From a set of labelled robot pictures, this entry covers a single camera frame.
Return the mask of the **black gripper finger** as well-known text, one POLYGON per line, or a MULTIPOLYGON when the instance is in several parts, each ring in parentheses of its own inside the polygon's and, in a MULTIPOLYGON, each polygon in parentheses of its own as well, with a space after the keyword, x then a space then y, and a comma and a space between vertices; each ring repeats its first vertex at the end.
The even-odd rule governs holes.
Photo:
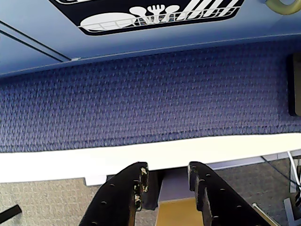
POLYGON ((89 204, 81 226, 133 226, 148 192, 146 162, 133 163, 105 182, 89 204))
POLYGON ((207 165, 191 161, 188 165, 190 190, 205 226, 269 226, 243 197, 207 165))

